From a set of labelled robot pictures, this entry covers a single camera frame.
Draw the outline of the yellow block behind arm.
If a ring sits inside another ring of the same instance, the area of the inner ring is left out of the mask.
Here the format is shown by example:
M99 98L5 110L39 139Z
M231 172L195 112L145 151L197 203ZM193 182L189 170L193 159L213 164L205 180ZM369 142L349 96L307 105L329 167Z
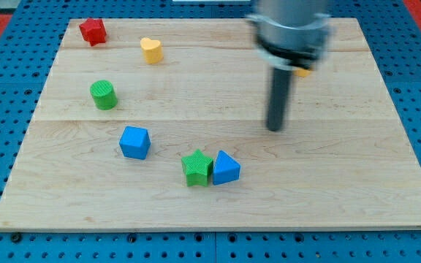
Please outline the yellow block behind arm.
M294 71L294 74L298 77L308 77L312 71L310 69L298 68Z

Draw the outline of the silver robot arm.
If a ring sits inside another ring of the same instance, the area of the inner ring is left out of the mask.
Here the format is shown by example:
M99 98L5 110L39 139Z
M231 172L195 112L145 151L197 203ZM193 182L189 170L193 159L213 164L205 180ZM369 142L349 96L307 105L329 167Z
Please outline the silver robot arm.
M246 16L258 55L277 69L310 69L330 36L327 6L327 0L259 0Z

